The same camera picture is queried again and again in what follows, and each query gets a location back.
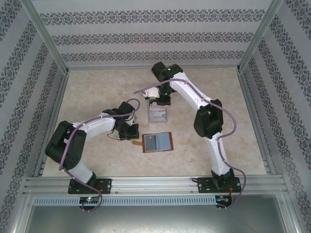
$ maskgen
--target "patterned wallpaper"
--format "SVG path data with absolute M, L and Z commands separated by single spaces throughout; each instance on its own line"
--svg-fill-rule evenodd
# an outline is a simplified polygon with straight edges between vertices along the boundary
M 303 232 L 311 232 L 310 12 L 308 1 L 284 1 L 244 71 Z
M 33 176 L 63 78 L 18 0 L 0 3 L 0 233 Z
M 69 68 L 238 65 L 271 0 L 34 0 Z

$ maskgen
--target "table surface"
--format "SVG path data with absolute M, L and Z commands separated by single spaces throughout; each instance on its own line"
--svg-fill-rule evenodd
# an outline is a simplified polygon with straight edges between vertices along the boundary
M 219 99 L 237 120 L 237 131 L 224 139 L 228 161 L 246 174 L 266 174 L 255 133 L 234 68 L 185 69 L 189 79 L 207 96 Z M 140 140 L 146 133 L 172 132 L 174 150 L 143 153 L 131 141 L 117 141 L 107 133 L 87 141 L 82 160 L 97 176 L 200 176 L 211 175 L 207 145 L 193 128 L 195 112 L 178 94 L 172 94 L 167 123 L 148 123 L 147 101 L 133 92 L 157 83 L 149 69 L 71 71 L 57 120 L 80 122 L 105 109 L 118 108 L 122 101 L 138 98 Z M 224 114 L 223 133 L 233 123 Z M 118 138 L 114 132 L 111 137 Z M 67 176 L 47 158 L 43 176 Z

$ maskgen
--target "wire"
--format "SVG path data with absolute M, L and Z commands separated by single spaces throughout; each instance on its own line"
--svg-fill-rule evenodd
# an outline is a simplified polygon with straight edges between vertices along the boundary
M 93 188 L 92 186 L 90 186 L 90 185 L 88 185 L 88 184 L 82 182 L 82 181 L 79 180 L 78 178 L 75 178 L 74 175 L 72 175 L 67 169 L 64 169 L 64 171 L 65 171 L 70 177 L 72 177 L 75 181 L 79 182 L 80 184 L 84 185 L 85 187 L 90 188 L 90 189 L 92 189 L 92 190 L 94 190 L 95 192 L 98 193 L 98 196 L 99 196 L 98 204 L 97 204 L 93 209 L 86 210 L 86 211 L 89 213 L 89 212 L 94 211 L 94 210 L 96 210 L 97 208 L 99 208 L 100 205 L 101 205 L 102 202 L 103 202 L 102 193 L 101 193 L 98 189 Z M 83 212 L 85 211 L 85 209 L 83 208 L 83 207 L 84 207 L 84 204 L 85 204 L 85 203 L 82 203 L 82 206 L 81 206 L 81 209 L 82 209 Z
M 111 133 L 108 133 L 108 134 L 107 134 L 107 137 L 109 137 L 109 135 L 111 135 L 114 131 L 115 131 L 115 130 L 112 130 Z M 113 140 L 121 141 L 120 139 L 117 139 L 117 138 L 112 138 L 112 137 L 109 137 L 109 138 L 111 138 L 111 139 L 113 139 Z
M 229 199 L 232 199 L 232 187 L 230 186 L 229 187 L 229 195 L 228 195 L 228 197 L 229 197 Z
M 61 170 L 63 169 L 63 164 L 64 164 L 64 161 L 65 161 L 65 158 L 66 158 L 66 155 L 67 155 L 67 151 L 68 151 L 69 145 L 70 145 L 70 143 L 71 143 L 71 141 L 72 141 L 73 136 L 75 135 L 75 133 L 78 131 L 79 128 L 81 128 L 81 127 L 84 126 L 85 124 L 88 124 L 88 123 L 90 123 L 90 122 L 92 122 L 92 121 L 95 121 L 95 120 L 98 120 L 98 119 L 104 119 L 104 118 L 109 118 L 109 117 L 113 117 L 113 118 L 115 118 L 115 117 L 126 117 L 126 116 L 130 116 L 131 114 L 134 114 L 134 113 L 137 112 L 137 110 L 140 108 L 140 101 L 139 101 L 138 99 L 129 99 L 128 101 L 131 101 L 131 100 L 135 100 L 135 101 L 137 101 L 137 103 L 138 103 L 138 107 L 137 107 L 134 111 L 132 111 L 131 113 L 122 114 L 122 115 L 112 115 L 112 116 L 111 116 L 111 115 L 97 116 L 97 117 L 95 117 L 95 118 L 92 118 L 92 119 L 90 119 L 90 120 L 87 120 L 87 121 L 81 123 L 80 125 L 78 125 L 78 126 L 72 131 L 72 133 L 71 133 L 71 135 L 70 135 L 70 137 L 69 137 L 69 139 L 68 139 L 68 142 L 67 142 L 67 144 L 66 144 L 66 147 L 65 147 L 65 150 L 64 150 L 64 153 L 63 153 L 63 157 L 62 157 L 62 159 L 61 159 L 61 161 L 60 161 L 60 163 L 59 163 L 58 170 L 61 171 Z
M 175 78 L 174 78 L 174 79 L 165 80 L 165 81 L 162 81 L 162 82 L 160 82 L 160 83 L 151 85 L 151 86 L 149 86 L 149 87 L 147 87 L 147 88 L 144 88 L 144 89 L 141 89 L 141 90 L 139 90 L 139 91 L 136 91 L 136 92 L 134 92 L 134 94 L 137 94 L 137 93 L 140 93 L 140 92 L 145 93 L 145 90 L 148 90 L 148 89 L 150 89 L 150 88 L 152 88 L 152 87 L 157 87 L 157 86 L 160 86 L 161 84 L 169 83 L 169 82 L 182 82 L 182 83 L 184 83 L 185 85 L 187 84 L 187 85 L 188 85 L 188 86 L 189 86 L 189 87 L 204 101 L 204 102 L 206 102 L 206 103 L 208 103 L 208 104 L 210 104 L 210 105 L 212 105 L 212 106 L 214 106 L 214 107 L 216 107 L 216 108 L 222 110 L 223 112 L 225 112 L 226 114 L 228 114 L 229 117 L 230 117 L 230 118 L 232 119 L 232 121 L 233 121 L 233 130 L 232 130 L 231 132 L 229 132 L 229 133 L 227 133 L 227 134 L 224 134 L 224 135 L 221 135 L 221 136 L 219 136 L 219 137 L 217 138 L 217 146 L 218 146 L 219 155 L 220 155 L 222 161 L 224 162 L 224 164 L 226 164 L 229 168 L 232 168 L 233 170 L 239 171 L 240 173 L 242 173 L 242 175 L 243 175 L 243 177 L 244 177 L 243 186 L 242 186 L 242 188 L 241 188 L 241 191 L 240 191 L 239 195 L 237 196 L 235 202 L 232 203 L 232 204 L 228 207 L 228 208 L 231 208 L 231 207 L 234 206 L 235 203 L 240 199 L 240 197 L 241 197 L 241 195 L 242 195 L 242 193 L 243 193 L 243 191 L 244 191 L 244 189 L 245 189 L 245 185 L 246 185 L 246 174 L 245 174 L 241 169 L 236 168 L 236 167 L 234 167 L 234 166 L 231 166 L 227 161 L 225 161 L 225 158 L 224 158 L 224 156 L 223 156 L 223 153 L 222 153 L 221 147 L 220 147 L 220 139 L 232 135 L 232 134 L 236 131 L 236 129 L 237 129 L 237 122 L 236 122 L 234 116 L 233 116 L 228 110 L 226 110 L 225 108 L 223 108 L 223 107 L 221 107 L 221 106 L 219 106 L 219 105 L 217 105 L 217 104 L 215 104 L 215 103 L 212 103 L 212 102 L 206 100 L 206 99 L 196 90 L 196 88 L 195 88 L 191 83 L 189 83 L 189 82 L 187 82 L 187 81 L 185 81 L 185 80 L 183 80 L 183 79 L 175 79 Z
M 131 121 L 133 118 L 134 118 L 134 114 L 133 114 L 133 116 L 131 117 L 131 119 L 128 119 L 128 120 L 124 120 L 124 121 Z
M 96 187 L 99 187 L 100 190 L 103 190 L 103 189 L 104 189 L 100 184 L 96 185 L 95 188 L 96 188 Z
M 84 185 L 85 187 L 94 190 L 95 192 L 97 192 L 97 193 L 99 194 L 99 199 L 100 199 L 100 200 L 98 201 L 98 204 L 97 204 L 93 209 L 87 210 L 88 213 L 91 212 L 91 211 L 94 211 L 94 210 L 96 210 L 97 208 L 100 207 L 100 205 L 101 205 L 102 202 L 103 202 L 103 196 L 102 196 L 102 193 L 101 193 L 98 189 L 93 188 L 92 186 L 90 186 L 90 185 L 88 185 L 88 184 L 82 182 L 82 181 L 79 180 L 78 178 L 74 177 L 74 175 L 72 175 L 67 169 L 63 168 L 63 164 L 64 164 L 64 161 L 65 161 L 65 158 L 66 158 L 66 155 L 67 155 L 67 151 L 68 151 L 69 145 L 70 145 L 70 143 L 71 143 L 71 141 L 72 141 L 72 138 L 73 138 L 74 134 L 78 131 L 78 129 L 81 128 L 82 126 L 84 126 L 84 125 L 87 124 L 87 123 L 90 123 L 90 122 L 95 121 L 95 120 L 98 120 L 98 119 L 104 119 L 104 118 L 109 118 L 109 117 L 113 117 L 113 118 L 115 118 L 115 117 L 126 117 L 126 116 L 130 116 L 131 114 L 134 114 L 135 112 L 137 112 L 138 109 L 140 108 L 140 101 L 139 101 L 138 99 L 129 99 L 127 102 L 132 101 L 132 100 L 137 101 L 138 106 L 137 106 L 137 108 L 136 108 L 134 111 L 132 111 L 131 113 L 122 114 L 122 115 L 113 115 L 113 116 L 111 116 L 111 115 L 97 116 L 97 117 L 95 117 L 95 118 L 92 118 L 92 119 L 90 119 L 90 120 L 87 120 L 87 121 L 81 123 L 80 125 L 78 125 L 78 126 L 72 131 L 72 133 L 71 133 L 71 135 L 70 135 L 70 137 L 69 137 L 69 139 L 68 139 L 68 142 L 67 142 L 67 144 L 66 144 L 66 147 L 65 147 L 65 150 L 64 150 L 64 153 L 63 153 L 61 162 L 59 163 L 59 168 L 58 168 L 58 169 L 59 169 L 60 171 L 61 171 L 62 169 L 64 169 L 64 171 L 65 171 L 70 177 L 72 177 L 74 180 L 76 180 L 76 181 L 79 182 L 80 184 Z M 84 204 L 85 204 L 85 203 L 83 203 L 82 206 L 81 206 L 81 209 L 82 209 L 83 212 L 85 211 L 85 209 L 84 209 Z

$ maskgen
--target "robotic arm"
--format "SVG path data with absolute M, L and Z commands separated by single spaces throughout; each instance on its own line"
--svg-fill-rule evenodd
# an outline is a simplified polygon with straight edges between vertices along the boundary
M 170 94 L 172 92 L 178 92 L 185 98 L 196 112 L 194 129 L 199 136 L 204 137 L 210 150 L 213 183 L 219 190 L 227 188 L 234 178 L 234 173 L 233 169 L 224 162 L 227 161 L 227 158 L 221 138 L 219 143 L 223 158 L 217 145 L 217 140 L 222 135 L 223 112 L 204 100 L 220 107 L 222 103 L 219 100 L 212 100 L 204 95 L 192 84 L 183 70 L 176 64 L 166 67 L 162 62 L 159 62 L 153 66 L 152 72 L 160 82 L 166 83 L 162 83 L 159 88 L 152 87 L 144 90 L 144 97 L 156 100 L 158 105 L 170 105 Z
M 71 124 L 62 121 L 49 141 L 45 154 L 60 164 L 60 170 L 64 168 L 75 178 L 94 187 L 96 175 L 81 161 L 85 142 L 111 130 L 119 132 L 120 140 L 139 138 L 138 124 L 133 124 L 137 110 L 138 108 L 135 110 L 132 105 L 123 102 L 118 109 L 107 109 L 97 117 L 84 122 Z M 67 143 L 70 144 L 64 157 Z

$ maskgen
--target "purple cable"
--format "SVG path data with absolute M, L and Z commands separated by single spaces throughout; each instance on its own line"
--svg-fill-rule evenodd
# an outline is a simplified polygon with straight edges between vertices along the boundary
M 61 170 L 63 169 L 63 164 L 64 164 L 64 161 L 65 161 L 65 158 L 66 158 L 66 154 L 67 154 L 69 145 L 70 145 L 70 143 L 71 143 L 71 141 L 72 141 L 73 136 L 75 135 L 75 133 L 78 131 L 79 128 L 81 128 L 83 125 L 88 124 L 88 123 L 90 123 L 90 122 L 92 122 L 92 121 L 94 121 L 94 120 L 104 119 L 104 118 L 109 118 L 109 117 L 126 117 L 126 116 L 130 116 L 131 114 L 134 114 L 134 113 L 137 112 L 137 110 L 140 108 L 140 101 L 139 101 L 138 99 L 129 99 L 127 102 L 129 102 L 129 101 L 131 101 L 131 100 L 136 100 L 137 103 L 138 103 L 138 107 L 137 107 L 134 111 L 132 111 L 131 113 L 127 113 L 127 114 L 123 114 L 123 115 L 113 115 L 113 116 L 111 116 L 111 115 L 97 116 L 97 117 L 95 117 L 95 118 L 92 118 L 92 119 L 90 119 L 90 120 L 87 120 L 87 121 L 83 122 L 82 124 L 78 125 L 78 126 L 72 131 L 72 133 L 71 133 L 71 135 L 70 135 L 70 137 L 69 137 L 69 139 L 68 139 L 68 142 L 67 142 L 67 145 L 66 145 L 66 147 L 65 147 L 65 150 L 64 150 L 64 153 L 63 153 L 63 157 L 62 157 L 62 159 L 61 159 L 61 161 L 60 161 L 58 170 L 61 171 Z
M 144 88 L 144 89 L 141 89 L 141 90 L 139 90 L 139 91 L 136 91 L 136 92 L 134 92 L 134 94 L 137 94 L 137 93 L 140 93 L 140 92 L 145 93 L 145 90 L 148 90 L 148 89 L 150 89 L 150 88 L 152 88 L 152 87 L 157 87 L 157 86 L 160 86 L 161 84 L 169 83 L 169 82 L 183 82 L 184 84 L 187 84 L 187 85 L 188 85 L 188 86 L 189 86 L 189 87 L 204 101 L 204 102 L 206 102 L 206 103 L 208 103 L 208 104 L 210 104 L 210 105 L 212 105 L 212 106 L 214 106 L 214 107 L 216 107 L 216 108 L 222 110 L 223 112 L 227 113 L 227 114 L 229 115 L 229 117 L 231 117 L 231 119 L 232 119 L 232 121 L 233 121 L 233 130 L 232 130 L 231 132 L 229 132 L 229 133 L 227 133 L 227 134 L 224 134 L 224 135 L 221 135 L 221 136 L 219 136 L 219 137 L 217 138 L 217 146 L 218 146 L 219 154 L 220 154 L 220 157 L 221 157 L 222 161 L 224 162 L 224 164 L 226 164 L 229 168 L 232 168 L 233 170 L 239 171 L 240 173 L 242 173 L 242 175 L 243 175 L 243 177 L 244 177 L 244 183 L 243 183 L 241 192 L 240 192 L 239 195 L 237 196 L 237 198 L 236 198 L 236 200 L 234 201 L 234 203 L 232 203 L 232 204 L 228 207 L 228 208 L 230 208 L 230 207 L 232 207 L 233 205 L 235 205 L 235 203 L 239 200 L 239 198 L 240 198 L 241 195 L 242 195 L 242 192 L 243 192 L 244 189 L 245 189 L 245 185 L 246 185 L 246 174 L 245 174 L 241 169 L 238 169 L 238 168 L 236 168 L 236 167 L 233 167 L 233 166 L 231 166 L 227 161 L 225 161 L 225 158 L 224 158 L 224 156 L 223 156 L 223 154 L 222 154 L 222 151 L 221 151 L 221 147 L 220 147 L 220 142 L 219 142 L 219 140 L 220 140 L 221 138 L 228 137 L 228 136 L 232 135 L 232 134 L 236 131 L 236 129 L 237 129 L 237 122 L 236 122 L 234 116 L 233 116 L 228 110 L 224 109 L 223 107 L 221 107 L 221 106 L 219 106 L 219 105 L 217 105 L 217 104 L 215 104 L 215 103 L 212 103 L 212 102 L 210 102 L 210 101 L 204 99 L 204 97 L 194 88 L 193 85 L 191 85 L 189 82 L 187 82 L 187 81 L 185 81 L 185 80 L 183 80 L 183 79 L 169 79 L 169 80 L 165 80 L 165 81 L 162 81 L 162 82 L 160 82 L 160 83 L 151 85 L 151 86 L 149 86 L 149 87 L 147 87 L 147 88 Z
M 88 188 L 94 190 L 95 192 L 97 192 L 97 193 L 99 194 L 100 200 L 99 200 L 98 204 L 97 204 L 93 209 L 87 210 L 87 212 L 89 213 L 89 212 L 94 211 L 94 210 L 96 210 L 97 208 L 99 208 L 100 205 L 101 205 L 102 202 L 103 202 L 102 193 L 101 193 L 98 189 L 93 188 L 92 186 L 90 186 L 90 185 L 88 185 L 88 184 L 82 182 L 81 180 L 75 178 L 74 175 L 72 175 L 67 169 L 64 169 L 64 171 L 65 171 L 70 177 L 72 177 L 74 180 L 76 180 L 77 182 L 79 182 L 80 184 L 82 184 L 82 185 L 84 185 L 85 187 L 88 187 Z M 82 209 L 83 212 L 85 211 L 85 209 L 83 208 L 83 207 L 84 207 L 84 204 L 85 204 L 85 203 L 82 203 L 82 206 L 81 206 L 81 209 Z
M 97 117 L 95 117 L 95 118 L 92 118 L 92 119 L 90 119 L 90 120 L 87 120 L 87 121 L 83 122 L 82 124 L 78 125 L 77 128 L 75 128 L 75 129 L 72 131 L 72 133 L 71 133 L 71 135 L 70 135 L 70 137 L 69 137 L 69 139 L 68 139 L 67 145 L 66 145 L 65 150 L 64 150 L 64 153 L 63 153 L 63 157 L 62 157 L 61 162 L 60 162 L 60 164 L 59 164 L 59 170 L 61 171 L 61 170 L 63 169 L 63 164 L 64 164 L 64 161 L 65 161 L 65 158 L 66 158 L 66 154 L 67 154 L 69 145 L 70 145 L 70 143 L 71 143 L 71 140 L 72 140 L 74 134 L 78 131 L 79 128 L 81 128 L 83 125 L 85 125 L 85 124 L 87 124 L 87 123 L 90 123 L 90 122 L 92 122 L 92 121 L 94 121 L 94 120 L 104 119 L 104 118 L 109 118 L 109 117 L 126 117 L 126 116 L 130 116 L 131 114 L 134 114 L 134 113 L 137 112 L 137 110 L 140 108 L 140 101 L 139 101 L 138 99 L 129 99 L 129 100 L 127 101 L 127 103 L 128 103 L 129 101 L 132 101 L 132 100 L 136 100 L 137 103 L 138 103 L 138 106 L 137 106 L 137 108 L 136 108 L 134 111 L 132 111 L 131 113 L 122 114 L 122 115 L 112 115 L 112 116 L 111 116 L 111 115 L 97 116 Z M 72 175 L 67 169 L 64 169 L 64 171 L 65 171 L 69 176 L 71 176 L 73 179 L 75 179 L 77 182 L 79 182 L 80 184 L 84 185 L 84 186 L 87 187 L 87 188 L 90 188 L 90 189 L 94 190 L 95 192 L 97 192 L 97 193 L 99 194 L 100 201 L 98 202 L 98 204 L 97 204 L 93 209 L 88 210 L 87 212 L 89 213 L 89 212 L 91 212 L 91 211 L 96 210 L 97 208 L 99 208 L 99 206 L 102 204 L 102 201 L 103 201 L 103 196 L 102 196 L 101 192 L 100 192 L 98 189 L 93 188 L 92 186 L 90 186 L 90 185 L 88 185 L 88 184 L 82 182 L 81 180 L 75 178 L 74 175 Z

